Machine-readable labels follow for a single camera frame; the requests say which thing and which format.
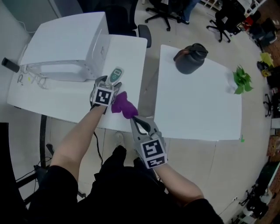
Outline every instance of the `white container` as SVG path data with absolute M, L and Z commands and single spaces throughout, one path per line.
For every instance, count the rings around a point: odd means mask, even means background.
M 226 92 L 229 94 L 234 94 L 235 91 L 237 90 L 238 86 L 235 83 L 232 72 L 227 73 L 227 82 L 228 82 L 228 86 L 227 86 Z
M 63 17 L 39 26 L 21 65 L 59 81 L 95 80 L 102 74 L 109 44 L 104 12 Z
M 274 128 L 274 129 L 280 128 L 280 118 L 271 119 L 271 128 Z

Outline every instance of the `white table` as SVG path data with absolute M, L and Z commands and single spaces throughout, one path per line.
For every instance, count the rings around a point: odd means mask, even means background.
M 110 75 L 115 67 L 124 69 L 120 92 L 126 91 L 128 100 L 137 108 L 142 81 L 147 40 L 144 38 L 112 35 L 102 75 Z M 68 82 L 47 79 L 46 87 L 41 89 L 37 83 L 24 75 L 23 85 L 18 83 L 18 73 L 14 73 L 7 102 L 19 108 L 47 115 L 53 118 L 79 122 L 89 111 L 89 96 L 94 81 Z M 98 124 L 99 128 L 131 132 L 130 121 L 122 113 L 112 114 L 107 109 Z
M 173 57 L 180 49 L 161 45 L 154 121 L 163 137 L 197 140 L 240 138 L 241 95 L 228 93 L 232 72 L 209 59 L 190 75 Z

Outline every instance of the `black cable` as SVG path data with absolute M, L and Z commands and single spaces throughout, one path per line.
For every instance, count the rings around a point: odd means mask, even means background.
M 25 176 L 27 176 L 28 174 L 30 174 L 30 173 L 32 173 L 32 172 L 34 172 L 36 169 L 34 169 L 34 170 L 32 170 L 32 171 L 30 171 L 29 173 L 27 173 L 27 174 L 25 174 L 24 176 L 22 176 L 22 177 L 20 177 L 20 178 L 18 178 L 18 179 L 16 179 L 16 181 L 18 181 L 18 180 L 20 180 L 20 179 L 22 179 L 22 178 L 24 178 Z
M 220 216 L 234 201 L 232 201 L 218 216 Z
M 20 177 L 19 179 L 16 179 L 16 181 L 18 181 L 18 180 L 24 178 L 25 176 L 27 176 L 28 174 L 30 174 L 30 173 L 32 173 L 32 172 L 34 172 L 34 170 L 30 171 L 29 173 L 25 174 L 24 176 Z
M 36 179 L 35 179 L 35 185 L 34 185 L 34 191 L 33 191 L 33 193 L 35 193 L 35 189 L 36 189 Z
M 99 151 L 98 138 L 97 138 L 97 135 L 96 135 L 95 132 L 93 132 L 93 134 L 94 134 L 94 136 L 95 136 L 95 138 L 96 138 L 97 152 L 98 152 L 98 156 L 99 156 L 99 158 L 100 158 L 100 160 L 101 160 L 101 165 L 100 165 L 100 166 L 102 167 L 102 165 L 103 165 L 103 158 L 102 158 L 102 156 L 101 156 L 101 154 L 100 154 L 100 151 Z

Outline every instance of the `black office chair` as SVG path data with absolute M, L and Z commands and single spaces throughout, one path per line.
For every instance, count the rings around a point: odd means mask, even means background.
M 237 0 L 223 0 L 222 9 L 215 14 L 216 22 L 210 20 L 210 23 L 214 23 L 216 26 L 206 26 L 207 29 L 213 28 L 220 32 L 219 42 L 222 42 L 223 35 L 228 39 L 228 43 L 231 41 L 225 30 L 234 35 L 240 32 L 237 25 L 243 22 L 245 17 L 245 8 Z M 224 23 L 222 19 L 227 17 L 227 21 Z
M 161 3 L 161 0 L 150 0 L 150 2 L 153 4 L 154 8 L 146 8 L 146 11 L 153 11 L 157 14 L 155 16 L 152 16 L 152 17 L 146 19 L 145 23 L 147 23 L 149 20 L 161 17 L 164 19 L 164 21 L 167 25 L 166 30 L 170 31 L 171 27 L 170 27 L 168 18 L 175 19 L 175 20 L 177 20 L 178 23 L 181 22 L 181 18 L 179 16 L 175 17 L 175 16 L 170 15 L 170 13 L 172 13 L 172 12 L 177 13 L 177 12 L 180 12 L 183 10 L 184 3 L 182 0 L 169 0 L 168 5 Z
M 103 11 L 106 14 L 109 34 L 134 36 L 138 28 L 139 37 L 147 39 L 147 48 L 151 47 L 151 33 L 146 25 L 136 26 L 134 15 L 138 0 L 78 0 L 84 13 Z

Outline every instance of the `table leg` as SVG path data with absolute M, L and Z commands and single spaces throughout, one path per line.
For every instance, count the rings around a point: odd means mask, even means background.
M 40 161 L 41 167 L 46 169 L 46 152 L 45 152 L 45 138 L 46 138 L 46 123 L 47 116 L 41 115 L 41 125 L 40 125 Z

